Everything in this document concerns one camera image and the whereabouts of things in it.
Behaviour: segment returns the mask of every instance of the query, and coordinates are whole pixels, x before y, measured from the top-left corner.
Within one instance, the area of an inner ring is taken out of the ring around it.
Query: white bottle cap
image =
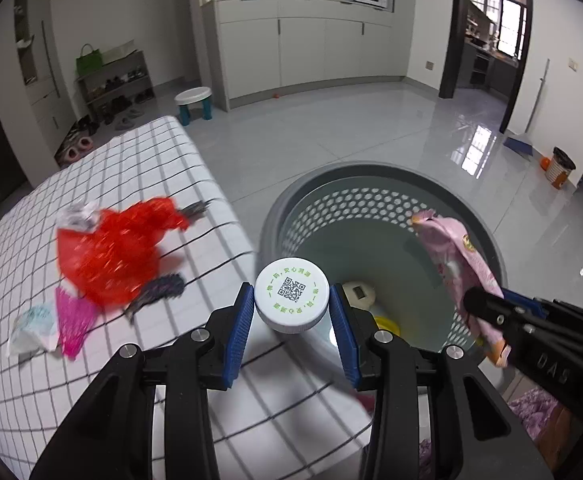
[[[329,282],[312,262],[282,258],[260,272],[254,299],[258,314],[274,330],[286,334],[305,332],[327,310]]]

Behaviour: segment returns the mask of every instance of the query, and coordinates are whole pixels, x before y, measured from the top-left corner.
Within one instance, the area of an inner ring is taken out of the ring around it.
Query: stool
[[[212,90],[206,86],[199,86],[198,88],[191,88],[190,90],[185,90],[180,92],[174,101],[180,108],[180,122],[183,126],[189,124],[189,108],[187,105],[192,103],[197,103],[198,101],[203,102],[203,119],[209,121],[212,118]]]

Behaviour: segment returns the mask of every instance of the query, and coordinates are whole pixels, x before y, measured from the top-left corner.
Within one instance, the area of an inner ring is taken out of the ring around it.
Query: pink plastic packaging
[[[62,287],[56,288],[56,311],[63,354],[75,359],[98,317],[98,307],[87,298],[74,298]]]
[[[465,226],[454,218],[434,217],[433,210],[422,211],[412,217],[418,239],[438,268],[443,283],[451,296],[456,311],[465,321],[476,342],[484,347],[489,360],[498,367],[507,366],[510,348],[502,332],[487,321],[470,316],[462,305],[462,298],[472,286],[503,297],[494,274],[469,240]]]

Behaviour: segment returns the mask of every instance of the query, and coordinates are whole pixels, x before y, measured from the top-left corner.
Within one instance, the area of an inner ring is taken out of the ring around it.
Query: metal screw
[[[394,336],[387,330],[379,330],[373,335],[373,338],[376,339],[376,341],[379,343],[389,343],[394,338]]]
[[[462,351],[462,348],[456,345],[447,346],[445,352],[452,359],[460,359],[463,357],[463,355],[465,355],[465,352]]]
[[[192,332],[192,339],[197,343],[202,343],[203,341],[207,341],[210,336],[210,331],[204,328],[197,328]]]
[[[134,357],[136,352],[136,345],[127,343],[126,345],[121,346],[121,349],[118,351],[118,355],[124,359],[129,359],[130,357]]]

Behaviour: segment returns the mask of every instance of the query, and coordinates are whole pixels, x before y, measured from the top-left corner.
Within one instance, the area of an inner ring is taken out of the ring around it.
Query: white grid tablecloth
[[[159,244],[164,272],[180,272],[180,298],[146,306],[130,325],[120,311],[99,317],[76,360],[53,354],[6,358],[14,318],[54,300],[59,274],[56,214],[78,201],[124,209],[171,196],[180,207],[211,200],[207,215]],[[253,283],[255,254],[230,204],[195,145],[173,117],[116,137],[25,197],[0,222],[0,456],[27,479],[72,405],[127,342],[170,344],[233,304],[240,284]],[[153,476],[165,478],[164,387],[156,391]],[[280,335],[254,314],[238,380],[209,391],[212,433],[224,479],[309,478],[369,441],[359,403],[307,370]]]

